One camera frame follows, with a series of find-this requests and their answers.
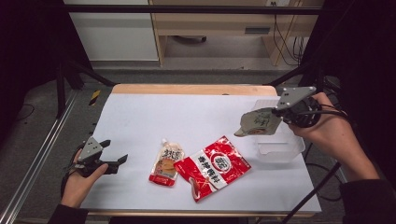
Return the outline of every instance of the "floor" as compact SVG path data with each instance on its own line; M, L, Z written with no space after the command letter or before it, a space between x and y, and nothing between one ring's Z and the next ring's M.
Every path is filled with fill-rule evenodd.
M292 58L285 58L288 63L295 63ZM263 84L295 67L286 63L272 66L259 37L219 36L208 36L204 43L180 37L170 38L163 66L145 62L92 64L104 77L116 82L131 83ZM94 124L100 116L98 108L104 105L111 89L89 77L83 76L83 79L86 82L84 90L71 91L67 88L67 96L75 97L76 102L60 130L53 130L57 123L57 102L56 86L52 81L28 93L19 120L15 122L7 141L1 146L0 169L4 172L0 173L0 209L5 211L9 202L22 202L14 207L17 213L13 217L16 219L15 223L46 223L60 199L62 167L68 163L74 147L87 139L94 130ZM284 85L295 85L297 82L298 77ZM97 106L88 107L92 92L97 88L102 91ZM89 113L81 114L82 110L88 110ZM50 132L55 132L56 138L51 139L51 143L43 144L48 142ZM37 155L44 155L44 161L38 171L32 172L30 165L37 161ZM316 149L311 150L308 160L332 166L332 160ZM316 167L308 167L308 171L314 185L325 175L325 172ZM36 175L29 181L24 178L26 174L27 177ZM322 190L321 195L338 197L337 186L337 180L332 180ZM19 188L25 191L15 200L13 195ZM311 218L293 219L290 223L341 223L342 203L328 202L321 198L319 201L322 213ZM90 222L106 222L106 218L90 217Z

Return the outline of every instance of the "table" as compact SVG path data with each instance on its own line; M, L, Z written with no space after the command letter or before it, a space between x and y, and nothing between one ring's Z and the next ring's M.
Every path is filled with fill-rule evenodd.
M276 104L273 87L249 85L120 84L107 99L93 137L110 139L103 161L129 154L116 175L102 176L82 207L92 215L177 217L284 216L309 191L302 156L290 163L263 163L253 138L236 137L240 117L258 99ZM178 142L186 157L226 135L252 169L196 203L181 176L172 187L149 182L162 138ZM320 212L313 197L298 216Z

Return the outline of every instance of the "red and white package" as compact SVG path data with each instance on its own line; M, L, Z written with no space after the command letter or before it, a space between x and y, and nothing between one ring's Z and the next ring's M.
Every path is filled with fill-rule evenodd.
M231 184L251 168L226 136L174 165L190 182L196 202Z

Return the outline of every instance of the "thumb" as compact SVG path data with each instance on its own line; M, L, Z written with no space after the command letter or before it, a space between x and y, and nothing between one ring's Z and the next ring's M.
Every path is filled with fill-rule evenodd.
M101 177L107 170L108 164L102 164L99 166L88 178L94 183L99 177Z

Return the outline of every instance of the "food package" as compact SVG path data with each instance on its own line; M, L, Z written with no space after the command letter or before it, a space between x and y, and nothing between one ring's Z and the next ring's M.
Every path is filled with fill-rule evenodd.
M165 186L173 186L177 178L174 163L184 158L184 151L177 143L163 139L163 147L157 155L148 180Z
M192 197L198 202L231 184L251 166L228 138L222 136L212 145L175 162L175 168L191 184Z

